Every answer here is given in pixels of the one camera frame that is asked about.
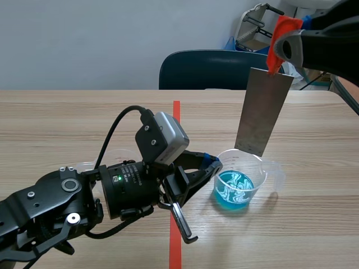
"robotic arm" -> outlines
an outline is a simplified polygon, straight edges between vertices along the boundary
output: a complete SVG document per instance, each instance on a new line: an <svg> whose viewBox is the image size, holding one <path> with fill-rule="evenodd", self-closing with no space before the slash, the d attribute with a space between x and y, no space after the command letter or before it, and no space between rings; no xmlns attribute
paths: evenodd
<svg viewBox="0 0 359 269"><path fill-rule="evenodd" d="M359 86L359 13L356 0L307 16L301 30L281 36L274 53L296 67L326 71Z"/></svg>
<svg viewBox="0 0 359 269"><path fill-rule="evenodd" d="M100 165L118 122L132 110L141 113L143 126L136 143L143 161ZM206 153L186 151L188 144L184 130L170 115L154 115L140 106L125 109L113 123L94 170L78 173L62 167L0 202L0 269L13 268L18 261L29 262L25 268L30 268L51 248L72 255L75 250L68 240L83 234L93 239L112 236L152 214L155 205L171 211L185 243L196 241L181 207L222 164ZM197 171L186 173L187 169ZM104 216L100 200L92 194L98 183L103 186L110 218L123 222L94 234L91 229Z"/></svg>

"measuring cup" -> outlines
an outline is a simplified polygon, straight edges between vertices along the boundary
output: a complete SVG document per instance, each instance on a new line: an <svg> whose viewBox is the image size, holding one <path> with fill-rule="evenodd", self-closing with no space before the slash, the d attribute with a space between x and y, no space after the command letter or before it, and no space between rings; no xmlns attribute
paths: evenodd
<svg viewBox="0 0 359 269"><path fill-rule="evenodd" d="M246 207L258 189L269 178L274 190L283 188L286 179L280 163L266 161L241 150L226 150L218 155L222 170L214 177L214 195L227 209Z"/></svg>

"chair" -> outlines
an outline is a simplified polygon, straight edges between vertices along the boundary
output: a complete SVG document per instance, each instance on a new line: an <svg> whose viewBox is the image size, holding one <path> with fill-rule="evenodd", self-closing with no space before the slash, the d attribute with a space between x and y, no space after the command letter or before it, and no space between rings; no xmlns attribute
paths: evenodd
<svg viewBox="0 0 359 269"><path fill-rule="evenodd" d="M176 52L162 63L159 89L245 90L251 67L268 70L266 58L263 54L231 50Z"/></svg>

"clear plastic cup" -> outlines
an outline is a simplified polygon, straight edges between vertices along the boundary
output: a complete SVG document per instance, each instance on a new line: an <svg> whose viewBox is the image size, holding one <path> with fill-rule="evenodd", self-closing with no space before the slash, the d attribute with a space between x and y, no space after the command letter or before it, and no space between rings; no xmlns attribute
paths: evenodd
<svg viewBox="0 0 359 269"><path fill-rule="evenodd" d="M246 207L268 178L274 179L274 190L283 188L286 179L280 163L266 161L241 150L226 150L218 155L222 170L214 177L214 195L227 209Z"/></svg>
<svg viewBox="0 0 359 269"><path fill-rule="evenodd" d="M141 158L139 155L131 150L124 150L124 149L118 149L118 150L110 150L105 152L103 155L103 158L101 160L101 164L105 164L106 166L111 166L114 164L120 164L124 161L134 160L136 162L141 161ZM78 163L75 166L75 169L78 173L93 170L95 168L96 160L94 161L87 161L83 163ZM103 194L102 185L96 184L94 189L94 192L99 192Z"/></svg>

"white wall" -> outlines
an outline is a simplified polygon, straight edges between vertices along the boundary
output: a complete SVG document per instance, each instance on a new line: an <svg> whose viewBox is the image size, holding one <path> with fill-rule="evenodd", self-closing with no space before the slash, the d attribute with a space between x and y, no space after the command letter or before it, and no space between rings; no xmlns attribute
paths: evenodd
<svg viewBox="0 0 359 269"><path fill-rule="evenodd" d="M2 0L0 89L157 89L167 55L222 49L259 2Z"/></svg>

